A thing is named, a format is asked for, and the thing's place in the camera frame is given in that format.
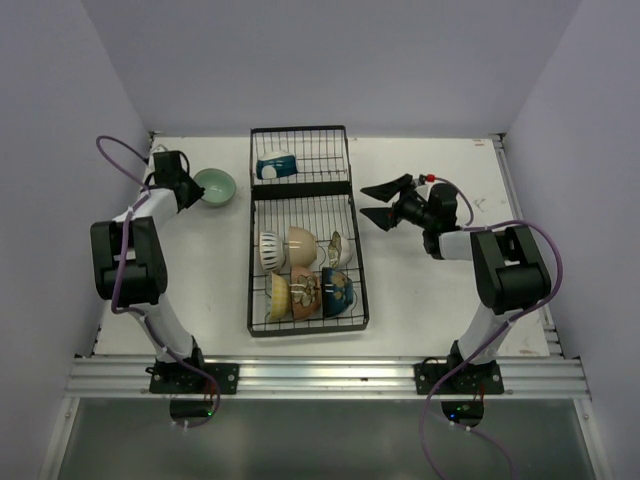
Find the mint green floral bowl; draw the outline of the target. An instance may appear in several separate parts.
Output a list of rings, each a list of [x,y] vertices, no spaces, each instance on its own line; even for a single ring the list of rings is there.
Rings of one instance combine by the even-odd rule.
[[[236,194],[235,180],[221,169],[203,169],[195,174],[194,180],[204,189],[201,200],[209,206],[225,206],[231,202]]]

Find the white bowl blue stripes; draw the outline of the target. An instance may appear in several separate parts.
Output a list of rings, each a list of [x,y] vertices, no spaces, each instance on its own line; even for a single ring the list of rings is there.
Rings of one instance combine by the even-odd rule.
[[[274,231],[259,233],[258,251],[261,267],[265,272],[277,272],[286,262],[284,241]]]

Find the white scalloped patterned bowl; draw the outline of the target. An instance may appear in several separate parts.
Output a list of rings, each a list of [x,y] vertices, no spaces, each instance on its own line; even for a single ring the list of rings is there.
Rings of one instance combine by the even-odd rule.
[[[350,240],[340,231],[334,231],[327,246],[327,253],[331,268],[345,268],[353,255]]]

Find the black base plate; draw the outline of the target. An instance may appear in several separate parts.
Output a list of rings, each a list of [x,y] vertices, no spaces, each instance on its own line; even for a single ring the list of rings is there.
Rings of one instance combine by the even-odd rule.
[[[240,378],[240,365],[236,363],[206,363],[203,371],[217,382],[216,392],[234,395]],[[205,394],[213,392],[214,385],[202,374],[185,369],[178,363],[156,363],[145,369],[151,376],[149,392],[152,394]]]
[[[418,395],[428,395],[435,384],[454,369],[454,360],[442,361],[426,357],[413,365],[414,383]],[[465,367],[446,379],[436,391],[439,395],[501,395],[505,392],[502,373],[496,361]]]

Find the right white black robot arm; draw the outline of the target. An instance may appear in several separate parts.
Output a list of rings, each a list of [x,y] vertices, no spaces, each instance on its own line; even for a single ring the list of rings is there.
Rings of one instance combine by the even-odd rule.
[[[491,379],[499,347],[513,325],[557,290],[535,240],[538,229],[516,220],[485,227],[459,225],[458,204],[466,196],[433,174],[405,174],[361,191],[381,202],[381,207],[361,212],[382,230],[407,221],[421,228],[424,249],[433,259],[473,265],[479,297],[474,317],[445,362],[423,360],[418,377],[436,392],[450,388],[461,393]]]

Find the aluminium mounting rail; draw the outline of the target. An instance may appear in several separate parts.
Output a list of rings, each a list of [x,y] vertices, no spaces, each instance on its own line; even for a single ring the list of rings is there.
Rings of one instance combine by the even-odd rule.
[[[417,396],[417,357],[210,357],[237,366],[235,399],[408,400]],[[64,393],[75,398],[149,398],[150,356],[76,359]],[[582,364],[558,356],[502,357],[498,400],[588,399]]]

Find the dark blue floral bowl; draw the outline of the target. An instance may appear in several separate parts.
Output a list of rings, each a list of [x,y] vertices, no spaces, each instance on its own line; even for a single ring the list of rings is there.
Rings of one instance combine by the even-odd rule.
[[[354,302],[352,280],[338,269],[324,267],[321,271],[321,297],[323,317],[340,316]]]

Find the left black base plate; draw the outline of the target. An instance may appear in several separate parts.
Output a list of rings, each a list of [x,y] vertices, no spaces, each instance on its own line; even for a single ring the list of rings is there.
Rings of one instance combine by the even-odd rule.
[[[206,363],[203,371],[217,382],[216,392],[234,395],[240,378],[240,365],[236,363]],[[151,376],[149,392],[152,394],[205,394],[213,392],[214,385],[202,374],[185,369],[178,363],[156,363],[145,369]]]

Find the beige plain bowl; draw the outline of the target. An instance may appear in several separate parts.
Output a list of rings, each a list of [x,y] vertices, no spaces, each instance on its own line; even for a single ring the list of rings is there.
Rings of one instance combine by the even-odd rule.
[[[290,226],[288,229],[288,255],[292,267],[309,267],[317,259],[317,240],[307,229]]]

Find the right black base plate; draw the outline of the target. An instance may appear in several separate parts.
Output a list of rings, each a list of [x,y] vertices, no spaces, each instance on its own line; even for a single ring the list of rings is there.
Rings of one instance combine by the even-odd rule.
[[[418,395],[428,395],[435,384],[454,369],[454,360],[442,361],[426,357],[413,365],[414,383]],[[436,391],[439,395],[501,395],[505,392],[502,373],[496,361],[465,367],[446,379]]]

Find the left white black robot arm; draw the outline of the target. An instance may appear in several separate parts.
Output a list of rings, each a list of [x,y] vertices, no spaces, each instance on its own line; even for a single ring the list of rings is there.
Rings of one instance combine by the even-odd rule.
[[[96,290],[115,315],[129,314],[155,349],[150,374],[164,388],[193,393],[211,384],[201,351],[181,324],[167,296],[168,268],[159,230],[202,198],[204,189],[190,175],[186,154],[152,154],[153,171],[125,212],[91,225]]]

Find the pink floral bowl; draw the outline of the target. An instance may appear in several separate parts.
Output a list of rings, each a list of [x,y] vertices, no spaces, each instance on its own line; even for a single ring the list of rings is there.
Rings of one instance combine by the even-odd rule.
[[[295,322],[312,316],[321,306],[321,282],[306,267],[294,266],[291,270],[290,295],[292,318]]]

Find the teal white dotted bowl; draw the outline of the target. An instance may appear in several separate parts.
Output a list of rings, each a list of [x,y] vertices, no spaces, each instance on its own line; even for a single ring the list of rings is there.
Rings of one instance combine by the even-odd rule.
[[[297,158],[287,151],[268,151],[256,161],[256,176],[259,180],[289,177],[297,173]]]

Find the yellow green patterned bowl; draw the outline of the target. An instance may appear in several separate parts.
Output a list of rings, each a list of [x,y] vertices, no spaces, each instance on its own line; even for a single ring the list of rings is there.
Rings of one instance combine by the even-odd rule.
[[[271,273],[266,288],[269,306],[266,319],[277,322],[291,310],[290,287],[287,281],[276,273]]]

